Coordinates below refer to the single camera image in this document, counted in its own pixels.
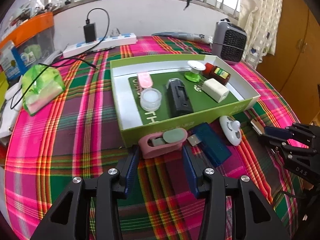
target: black cable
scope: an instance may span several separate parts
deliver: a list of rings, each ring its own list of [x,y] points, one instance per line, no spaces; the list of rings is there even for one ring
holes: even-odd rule
[[[63,61],[63,60],[65,60],[65,59],[80,60],[80,61],[88,64],[89,66],[93,67],[94,69],[97,69],[97,66],[96,66],[96,65],[94,65],[94,64],[92,64],[92,63],[90,63],[90,62],[88,62],[88,61],[86,61],[86,60],[84,60],[84,59],[81,59],[81,58],[69,57],[69,58],[60,59],[59,61]],[[14,106],[12,106],[12,101],[13,101],[13,100],[11,100],[10,109],[14,109],[14,108],[18,105],[18,103],[20,103],[20,101],[21,101],[21,100],[23,99],[23,97],[26,95],[26,93],[28,92],[28,90],[32,87],[33,83],[42,75],[42,73],[43,73],[44,71],[46,71],[49,67],[55,67],[55,68],[60,67],[60,66],[47,65],[47,64],[43,64],[43,63],[38,63],[38,65],[45,66],[45,68],[44,68],[44,69],[35,77],[35,79],[30,83],[30,85],[28,86],[28,88],[26,89],[26,91],[22,94],[21,98],[16,102],[16,104],[15,104]]]
[[[88,52],[82,54],[81,56],[87,56],[87,55],[90,55],[90,54],[105,52],[105,51],[109,51],[109,50],[114,49],[114,48],[115,48],[115,47],[110,47],[110,48],[102,49],[102,50],[99,50],[99,51],[88,51]],[[58,62],[60,62],[60,61],[63,61],[63,60],[65,60],[65,59],[68,60],[68,59],[70,59],[70,58],[61,58],[61,59],[54,60],[54,61],[51,63],[51,65],[56,64],[56,63],[58,63]],[[62,65],[59,65],[58,67],[70,66],[70,65],[72,65],[73,63],[74,63],[74,62],[65,63],[65,64],[62,64]]]
[[[108,12],[107,12],[105,9],[102,9],[102,8],[93,8],[93,9],[91,9],[91,10],[88,12],[88,14],[87,14],[86,24],[90,23],[89,14],[90,14],[92,11],[94,11],[94,10],[102,10],[102,11],[104,11],[104,12],[107,14],[107,16],[108,16],[108,26],[107,26],[106,34],[105,34],[104,37],[103,37],[96,45],[94,45],[92,48],[87,49],[87,50],[85,50],[84,52],[81,52],[81,53],[79,53],[79,54],[77,54],[77,55],[74,55],[74,57],[80,56],[80,55],[82,55],[82,54],[84,54],[84,53],[86,53],[86,52],[94,49],[95,47],[97,47],[101,42],[103,42],[103,40],[106,38],[106,36],[107,36],[107,34],[108,34],[109,26],[110,26],[110,16],[109,16]]]
[[[244,51],[244,49],[240,49],[240,48],[237,48],[237,47],[235,47],[235,46],[231,46],[231,45],[227,45],[227,44],[221,44],[221,43],[217,43],[217,42],[214,42],[214,41],[213,41],[212,43],[215,43],[215,44],[218,44],[218,45],[227,46],[227,47],[231,47],[231,48],[234,48],[234,49],[239,49],[239,50]]]
[[[280,196],[280,194],[285,194],[285,195],[288,195],[289,197],[292,197],[292,198],[297,198],[297,199],[305,199],[307,196],[305,195],[301,195],[301,196],[298,196],[298,195],[293,195],[287,191],[283,191],[283,190],[279,190],[276,194],[276,196],[273,198],[273,203],[272,203],[272,208],[274,208],[275,204],[276,204],[276,200],[278,199],[278,197]]]

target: black speaker grille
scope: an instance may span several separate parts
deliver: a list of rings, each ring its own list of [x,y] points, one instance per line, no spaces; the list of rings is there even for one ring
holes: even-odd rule
[[[235,30],[227,30],[224,36],[223,44],[234,46],[239,49],[228,46],[222,46],[221,58],[223,60],[240,62],[243,54],[243,50],[240,49],[244,49],[246,40],[246,35],[239,33]]]

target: green mat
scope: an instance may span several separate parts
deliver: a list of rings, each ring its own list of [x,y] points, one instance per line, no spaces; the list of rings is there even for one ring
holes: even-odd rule
[[[222,100],[220,103],[217,103],[211,97],[209,97],[203,91],[198,91],[195,89],[197,86],[196,83],[188,81],[184,77],[184,72],[168,72],[168,73],[159,73],[159,74],[152,74],[151,78],[153,80],[153,88],[158,89],[162,94],[161,106],[155,112],[156,114],[156,121],[163,121],[171,118],[170,108],[167,101],[167,89],[166,84],[169,79],[171,78],[180,78],[184,83],[188,96],[191,101],[191,105],[194,112],[199,112],[203,110],[207,110],[210,108],[214,108],[217,106],[224,106],[227,104],[238,102],[239,100],[230,92],[226,99]],[[140,106],[140,98],[137,93],[137,77],[129,78],[130,87],[132,89],[132,93],[134,99],[136,101],[140,117],[142,119],[143,124],[150,123],[150,114],[146,114],[147,111],[143,110]]]

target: gray speaker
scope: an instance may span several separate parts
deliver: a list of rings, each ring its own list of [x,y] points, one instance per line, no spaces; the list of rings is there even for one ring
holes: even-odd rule
[[[237,25],[223,19],[217,22],[212,41],[212,55],[230,65],[240,62],[247,41],[247,33]]]

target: jar label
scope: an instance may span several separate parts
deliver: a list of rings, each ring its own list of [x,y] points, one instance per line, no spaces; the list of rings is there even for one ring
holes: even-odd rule
[[[225,72],[224,70],[222,70],[221,68],[217,67],[214,72],[218,75],[221,76],[222,78],[226,79],[229,75],[228,72]]]

